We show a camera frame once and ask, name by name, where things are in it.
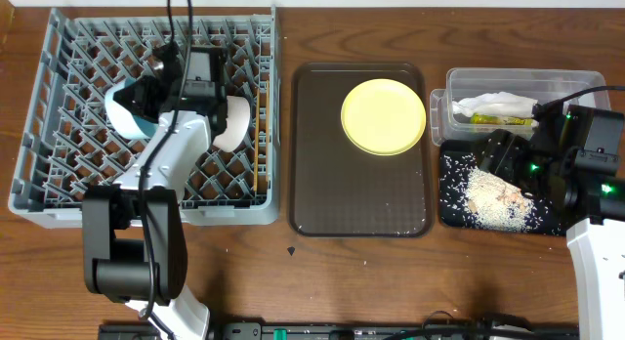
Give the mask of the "wooden chopstick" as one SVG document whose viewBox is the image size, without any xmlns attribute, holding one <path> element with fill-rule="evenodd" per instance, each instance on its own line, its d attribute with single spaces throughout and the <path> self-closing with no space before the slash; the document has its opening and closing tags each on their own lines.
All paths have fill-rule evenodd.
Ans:
<svg viewBox="0 0 625 340">
<path fill-rule="evenodd" d="M 259 177 L 259 149 L 260 149 L 260 99 L 261 90 L 257 88 L 255 96 L 255 116 L 254 116 L 254 174 L 253 174 L 253 192 L 258 192 L 258 177 Z"/>
<path fill-rule="evenodd" d="M 265 138 L 266 138 L 266 147 L 271 143 L 271 82 L 269 80 L 266 81 L 266 92 L 265 92 Z"/>
</svg>

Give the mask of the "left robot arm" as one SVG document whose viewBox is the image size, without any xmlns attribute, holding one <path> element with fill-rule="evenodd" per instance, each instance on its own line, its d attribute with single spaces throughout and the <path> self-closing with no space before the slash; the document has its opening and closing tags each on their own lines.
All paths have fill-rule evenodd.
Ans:
<svg viewBox="0 0 625 340">
<path fill-rule="evenodd" d="M 154 55 L 156 75 L 121 81 L 105 94 L 114 130 L 147 145 L 112 184 L 84 195 L 84 280 L 90 292 L 137 311 L 167 339 L 204 339 L 210 312 L 186 285 L 180 203 L 208 149 L 241 144 L 251 109 L 226 91 L 224 49 L 192 47 L 183 61 L 175 46 Z"/>
</svg>

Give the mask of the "white napkin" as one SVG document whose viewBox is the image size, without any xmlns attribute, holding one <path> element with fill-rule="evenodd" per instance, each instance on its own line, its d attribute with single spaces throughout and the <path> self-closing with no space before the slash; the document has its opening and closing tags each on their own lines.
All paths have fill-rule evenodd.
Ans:
<svg viewBox="0 0 625 340">
<path fill-rule="evenodd" d="M 475 114 L 530 118 L 538 101 L 507 92 L 486 93 L 452 102 L 454 114 L 472 117 Z"/>
</svg>

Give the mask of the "green orange snack wrapper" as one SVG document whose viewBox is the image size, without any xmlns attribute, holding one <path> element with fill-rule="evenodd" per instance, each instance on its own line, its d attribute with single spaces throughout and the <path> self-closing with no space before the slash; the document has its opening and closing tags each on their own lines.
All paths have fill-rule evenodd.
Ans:
<svg viewBox="0 0 625 340">
<path fill-rule="evenodd" d="M 474 113 L 470 118 L 472 124 L 486 125 L 510 125 L 510 126 L 526 126 L 535 127 L 538 122 L 531 118 L 519 118 L 514 116 L 486 115 Z"/>
</svg>

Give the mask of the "light blue bowl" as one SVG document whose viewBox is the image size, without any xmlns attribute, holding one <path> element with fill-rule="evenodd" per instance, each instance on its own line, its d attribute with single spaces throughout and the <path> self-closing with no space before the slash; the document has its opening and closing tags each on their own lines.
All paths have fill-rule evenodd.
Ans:
<svg viewBox="0 0 625 340">
<path fill-rule="evenodd" d="M 109 88 L 104 95 L 104 108 L 106 116 L 113 129 L 126 140 L 150 139 L 156 132 L 156 123 L 144 120 L 133 115 L 128 109 L 118 103 L 114 94 L 135 82 L 135 79 L 124 79 Z"/>
</svg>

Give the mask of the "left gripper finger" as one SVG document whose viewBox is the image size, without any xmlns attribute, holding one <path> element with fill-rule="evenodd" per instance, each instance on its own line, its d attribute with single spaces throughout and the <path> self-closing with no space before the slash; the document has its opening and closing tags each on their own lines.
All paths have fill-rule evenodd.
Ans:
<svg viewBox="0 0 625 340">
<path fill-rule="evenodd" d="M 145 118 L 146 97 L 143 93 L 115 93 L 113 100 L 133 116 Z"/>
<path fill-rule="evenodd" d="M 146 82 L 143 78 L 131 79 L 127 78 L 122 83 L 119 90 L 121 99 L 143 99 L 146 93 Z"/>
</svg>

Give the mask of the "yellow plate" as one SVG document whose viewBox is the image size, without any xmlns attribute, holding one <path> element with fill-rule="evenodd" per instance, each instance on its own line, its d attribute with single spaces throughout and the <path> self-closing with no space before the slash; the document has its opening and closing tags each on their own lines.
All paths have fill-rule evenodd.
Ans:
<svg viewBox="0 0 625 340">
<path fill-rule="evenodd" d="M 360 150 L 394 156 L 412 149 L 424 136 L 427 116 L 417 93 L 396 80 L 359 83 L 344 98 L 341 125 Z"/>
</svg>

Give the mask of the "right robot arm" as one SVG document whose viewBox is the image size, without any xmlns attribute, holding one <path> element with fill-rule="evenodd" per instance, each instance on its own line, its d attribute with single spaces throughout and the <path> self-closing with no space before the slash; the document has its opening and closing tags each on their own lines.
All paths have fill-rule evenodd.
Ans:
<svg viewBox="0 0 625 340">
<path fill-rule="evenodd" d="M 551 204 L 565 231 L 583 339 L 624 336 L 623 114 L 586 106 L 537 111 L 530 139 L 497 129 L 473 146 L 480 170 Z"/>
</svg>

